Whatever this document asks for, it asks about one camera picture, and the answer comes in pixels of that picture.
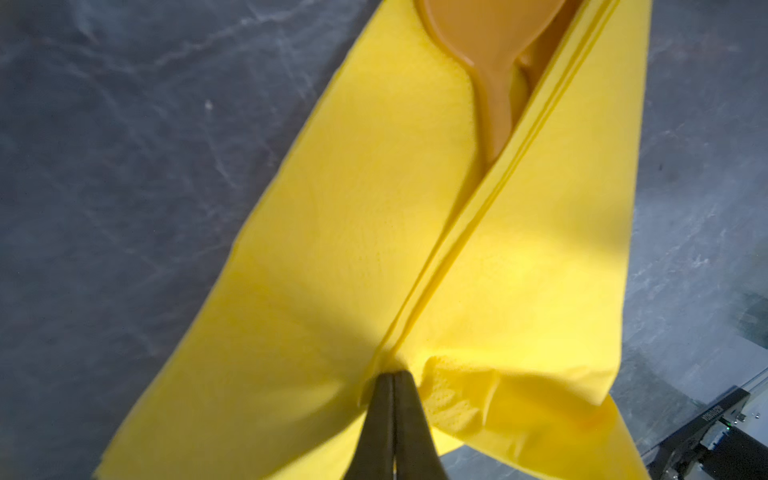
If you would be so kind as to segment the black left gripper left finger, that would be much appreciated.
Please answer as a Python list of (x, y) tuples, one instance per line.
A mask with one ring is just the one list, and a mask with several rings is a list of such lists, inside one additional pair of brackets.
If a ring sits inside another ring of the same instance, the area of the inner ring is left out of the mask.
[(392, 480), (395, 465), (394, 375), (376, 379), (363, 428), (344, 480)]

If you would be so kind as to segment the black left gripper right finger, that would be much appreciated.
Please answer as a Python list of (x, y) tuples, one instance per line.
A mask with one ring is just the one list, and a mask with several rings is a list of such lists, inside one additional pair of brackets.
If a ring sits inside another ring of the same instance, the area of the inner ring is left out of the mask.
[(399, 480), (447, 480), (435, 448), (414, 377), (394, 374), (394, 463)]

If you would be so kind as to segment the yellow paper napkin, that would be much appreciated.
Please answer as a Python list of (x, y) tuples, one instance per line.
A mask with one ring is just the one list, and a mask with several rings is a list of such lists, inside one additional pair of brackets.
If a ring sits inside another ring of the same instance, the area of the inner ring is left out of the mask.
[(621, 363), (651, 5), (586, 1), (503, 154), (411, 1), (380, 4), (99, 479), (339, 479), (384, 371), (437, 448), (644, 479)]

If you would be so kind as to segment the orange plastic spoon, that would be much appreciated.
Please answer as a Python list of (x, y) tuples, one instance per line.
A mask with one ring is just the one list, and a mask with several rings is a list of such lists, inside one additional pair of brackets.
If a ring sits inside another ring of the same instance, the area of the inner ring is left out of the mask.
[(472, 79), (481, 148), (488, 164), (499, 157), (513, 132), (510, 87), (516, 60), (552, 23), (563, 5), (559, 0), (416, 3), (430, 37)]

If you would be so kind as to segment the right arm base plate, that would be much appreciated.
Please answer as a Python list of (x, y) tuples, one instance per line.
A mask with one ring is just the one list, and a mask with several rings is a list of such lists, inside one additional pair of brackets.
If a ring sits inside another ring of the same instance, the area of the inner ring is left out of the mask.
[(765, 479), (767, 390), (729, 392), (644, 458), (652, 479)]

